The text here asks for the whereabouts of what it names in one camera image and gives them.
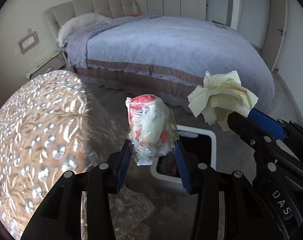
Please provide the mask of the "floral embroidered tablecloth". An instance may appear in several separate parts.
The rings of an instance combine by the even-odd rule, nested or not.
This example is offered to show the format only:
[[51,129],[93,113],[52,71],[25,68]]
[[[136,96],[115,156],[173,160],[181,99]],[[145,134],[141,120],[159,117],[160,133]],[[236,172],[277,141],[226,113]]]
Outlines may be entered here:
[[77,74],[57,70],[23,85],[0,109],[0,222],[7,233],[20,239],[64,172],[91,170],[125,139]]

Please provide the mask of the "beige tufted headboard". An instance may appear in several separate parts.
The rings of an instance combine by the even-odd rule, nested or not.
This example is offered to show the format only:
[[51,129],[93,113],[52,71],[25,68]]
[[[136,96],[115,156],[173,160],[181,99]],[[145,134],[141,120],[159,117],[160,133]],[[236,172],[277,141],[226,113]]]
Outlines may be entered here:
[[98,13],[111,19],[144,14],[136,0],[74,0],[51,7],[43,13],[45,25],[54,44],[60,27],[70,19],[87,14]]

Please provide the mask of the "cream tissue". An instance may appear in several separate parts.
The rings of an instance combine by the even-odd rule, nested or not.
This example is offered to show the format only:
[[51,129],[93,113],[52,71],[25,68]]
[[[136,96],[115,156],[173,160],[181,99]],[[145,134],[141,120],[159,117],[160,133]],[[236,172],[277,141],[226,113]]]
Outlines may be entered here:
[[231,113],[248,117],[258,102],[258,97],[241,85],[235,70],[215,75],[206,72],[203,85],[197,86],[187,98],[195,117],[202,114],[207,124],[218,124],[225,132],[230,130],[227,119]]

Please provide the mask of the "white door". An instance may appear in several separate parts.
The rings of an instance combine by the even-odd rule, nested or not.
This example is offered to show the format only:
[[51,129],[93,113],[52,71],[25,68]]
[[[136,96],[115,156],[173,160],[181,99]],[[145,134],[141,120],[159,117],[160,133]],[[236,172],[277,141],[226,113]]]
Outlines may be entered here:
[[241,0],[239,33],[271,71],[276,68],[286,35],[287,13],[288,0]]

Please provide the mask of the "bed with lavender cover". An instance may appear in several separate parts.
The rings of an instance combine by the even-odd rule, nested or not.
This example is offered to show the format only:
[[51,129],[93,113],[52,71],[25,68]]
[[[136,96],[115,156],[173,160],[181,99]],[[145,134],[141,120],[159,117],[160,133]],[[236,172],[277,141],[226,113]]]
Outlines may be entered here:
[[268,66],[224,25],[155,14],[87,22],[78,30],[66,22],[57,44],[80,75],[131,94],[152,93],[187,107],[187,96],[206,73],[236,71],[243,87],[258,97],[256,107],[262,112],[272,107],[275,85]]

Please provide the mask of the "white trash bin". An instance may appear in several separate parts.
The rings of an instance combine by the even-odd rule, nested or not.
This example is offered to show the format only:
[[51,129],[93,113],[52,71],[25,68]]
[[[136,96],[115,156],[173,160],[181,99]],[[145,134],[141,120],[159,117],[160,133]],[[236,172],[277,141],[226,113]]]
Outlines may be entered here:
[[216,169],[216,135],[207,129],[177,125],[174,153],[159,157],[150,167],[152,186],[168,194],[197,194],[199,172]]

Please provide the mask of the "white bedside nightstand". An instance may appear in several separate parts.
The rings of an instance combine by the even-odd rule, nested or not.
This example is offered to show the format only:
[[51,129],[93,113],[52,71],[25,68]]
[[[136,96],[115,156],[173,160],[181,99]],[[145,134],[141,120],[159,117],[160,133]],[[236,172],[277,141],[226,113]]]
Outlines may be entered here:
[[37,63],[34,67],[30,68],[26,72],[25,77],[28,80],[32,80],[35,77],[46,74],[51,71],[59,70],[66,65],[65,57],[62,52],[54,52],[47,56],[40,63]]

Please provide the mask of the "red white plastic wrapper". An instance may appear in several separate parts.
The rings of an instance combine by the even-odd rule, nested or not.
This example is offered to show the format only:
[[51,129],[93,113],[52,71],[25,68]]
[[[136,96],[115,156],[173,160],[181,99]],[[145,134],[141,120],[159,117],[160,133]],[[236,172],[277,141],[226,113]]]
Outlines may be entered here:
[[126,98],[131,152],[138,166],[149,166],[156,158],[174,153],[179,133],[173,111],[161,98],[143,94]]

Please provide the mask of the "framed wall switch plate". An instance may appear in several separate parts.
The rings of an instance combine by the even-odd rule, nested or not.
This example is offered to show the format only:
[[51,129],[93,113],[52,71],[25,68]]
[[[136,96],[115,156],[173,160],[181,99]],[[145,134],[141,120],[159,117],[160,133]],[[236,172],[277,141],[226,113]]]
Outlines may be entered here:
[[28,29],[28,34],[18,42],[18,46],[15,48],[15,54],[25,54],[27,51],[34,48],[38,44],[38,33],[32,29]]

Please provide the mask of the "white pillow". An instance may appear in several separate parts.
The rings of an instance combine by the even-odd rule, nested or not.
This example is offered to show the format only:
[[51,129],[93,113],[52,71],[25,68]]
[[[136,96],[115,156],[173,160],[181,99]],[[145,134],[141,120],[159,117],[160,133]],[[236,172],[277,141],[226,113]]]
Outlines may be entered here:
[[56,39],[57,46],[59,48],[63,48],[66,44],[67,38],[72,34],[76,33],[77,31],[80,31],[93,24],[106,22],[110,20],[112,20],[112,18],[109,18],[101,14],[97,14],[95,12],[76,16],[70,19],[69,21],[67,21],[66,23],[64,23],[60,27]]

